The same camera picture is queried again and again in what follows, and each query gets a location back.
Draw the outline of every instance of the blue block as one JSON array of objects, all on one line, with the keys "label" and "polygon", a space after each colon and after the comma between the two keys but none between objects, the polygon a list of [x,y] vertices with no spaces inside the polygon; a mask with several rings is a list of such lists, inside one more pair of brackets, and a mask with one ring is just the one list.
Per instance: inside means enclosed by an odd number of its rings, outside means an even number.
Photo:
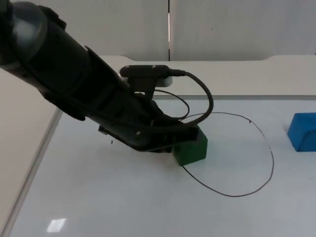
[{"label": "blue block", "polygon": [[287,135],[297,152],[316,152],[316,113],[295,114]]}]

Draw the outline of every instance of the wire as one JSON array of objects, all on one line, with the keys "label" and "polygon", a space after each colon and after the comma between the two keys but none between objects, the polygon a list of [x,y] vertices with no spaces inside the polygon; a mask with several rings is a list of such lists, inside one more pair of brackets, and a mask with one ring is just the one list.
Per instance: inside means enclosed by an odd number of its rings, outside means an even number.
[{"label": "wire", "polygon": [[194,80],[198,85],[201,86],[201,88],[205,91],[208,101],[209,101],[209,107],[207,109],[207,111],[199,118],[188,122],[188,123],[182,123],[182,124],[177,124],[177,125],[172,125],[172,126],[146,126],[146,125],[137,125],[134,124],[132,122],[126,122],[126,121],[122,121],[122,120],[117,120],[114,117],[111,117],[107,114],[103,114],[100,111],[90,108],[86,105],[83,105],[82,103],[79,103],[76,99],[74,99],[73,97],[69,96],[69,95],[65,95],[63,93],[60,93],[58,90],[54,89],[53,87],[49,86],[47,83],[45,83],[43,80],[40,80],[40,77],[38,76],[37,72],[28,64],[28,62],[20,55],[19,49],[16,45],[16,43],[14,42],[14,40],[12,39],[12,36],[10,34],[10,26],[5,18],[5,16],[2,14],[1,15],[1,19],[0,19],[5,34],[4,34],[4,38],[7,40],[9,47],[11,48],[12,52],[14,53],[16,59],[18,60],[18,62],[21,64],[22,67],[24,67],[29,73],[30,75],[37,80],[37,82],[47,88],[50,92],[54,93],[55,95],[57,95],[58,97],[60,97],[63,100],[66,100],[67,103],[69,103],[71,106],[74,106],[78,109],[81,109],[82,111],[87,111],[88,114],[95,114],[103,119],[106,119],[110,122],[113,123],[117,123],[119,125],[125,126],[125,127],[129,127],[132,129],[138,129],[139,131],[145,131],[145,132],[151,132],[151,133],[172,133],[172,132],[179,132],[179,131],[183,131],[187,128],[193,127],[195,125],[197,125],[198,123],[202,122],[203,120],[205,120],[212,112],[213,107],[214,107],[214,102],[213,102],[213,98],[212,98],[212,94],[209,91],[209,89],[207,88],[207,86],[200,80],[198,79],[196,76],[194,76],[191,73],[185,72],[185,71],[181,71],[181,70],[172,70],[170,69],[170,72],[173,73],[173,75],[171,76],[188,76],[190,77],[192,80]]},{"label": "wire", "polygon": [[184,115],[184,116],[181,116],[181,117],[171,117],[173,119],[176,119],[176,120],[184,120],[185,118],[188,117],[188,114],[190,113],[190,106],[189,104],[184,100],[182,99],[180,96],[178,95],[175,95],[169,91],[165,91],[165,90],[159,90],[159,89],[155,89],[154,91],[157,91],[157,92],[162,92],[162,93],[165,93],[165,94],[168,94],[168,95],[172,95],[174,97],[176,97],[177,99],[179,99],[183,104],[185,104],[185,106],[187,107],[188,111],[187,113]]},{"label": "wire", "polygon": [[[200,114],[195,114],[195,115],[190,115],[190,116],[187,116],[185,119],[187,118],[190,118],[190,117],[193,117],[193,116],[197,116],[197,115],[201,115],[203,113],[200,113]],[[197,182],[199,182],[200,184],[202,184],[204,187],[210,189],[211,191],[213,192],[216,192],[217,194],[220,194],[220,195],[223,195],[223,196],[226,196],[226,197],[230,197],[230,198],[240,198],[240,197],[244,197],[244,196],[249,196],[251,194],[254,194],[258,191],[260,191],[264,186],[266,186],[272,179],[272,176],[273,176],[273,172],[274,172],[274,167],[275,167],[275,157],[273,155],[273,152],[272,152],[272,149],[271,149],[271,146],[265,136],[265,134],[263,133],[263,131],[250,119],[248,119],[247,117],[245,116],[242,116],[242,115],[237,115],[237,114],[232,114],[232,113],[225,113],[225,112],[213,112],[213,114],[226,114],[226,115],[233,115],[233,116],[237,116],[237,117],[241,117],[243,119],[246,119],[249,121],[249,123],[252,123],[253,125],[255,125],[255,127],[260,131],[260,133],[262,134],[262,136],[264,137],[266,143],[268,144],[268,147],[269,147],[269,150],[270,150],[270,154],[271,154],[271,158],[272,158],[272,168],[271,168],[271,171],[270,171],[270,176],[269,178],[267,179],[267,181],[261,185],[259,188],[257,188],[256,190],[252,191],[252,192],[249,192],[249,193],[246,193],[246,194],[242,194],[242,195],[229,195],[229,194],[225,194],[225,193],[222,193],[218,190],[215,190],[213,189],[212,187],[206,185],[205,183],[203,183],[201,180],[199,180],[197,177],[195,177],[186,167],[182,166],[182,168],[192,177],[194,178]]]}]

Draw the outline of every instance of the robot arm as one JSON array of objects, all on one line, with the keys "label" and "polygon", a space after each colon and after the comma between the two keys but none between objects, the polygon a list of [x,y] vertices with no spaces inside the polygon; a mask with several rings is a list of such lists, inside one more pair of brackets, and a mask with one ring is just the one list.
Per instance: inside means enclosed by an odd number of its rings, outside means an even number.
[{"label": "robot arm", "polygon": [[[203,136],[197,124],[211,113],[213,100],[192,74],[163,65],[126,66],[122,81],[65,32],[66,23],[50,8],[0,0],[0,17],[0,66],[73,118],[92,119],[99,131],[138,151],[169,153]],[[169,76],[190,76],[202,86],[210,101],[203,116],[182,123],[159,109],[153,91]]]}]

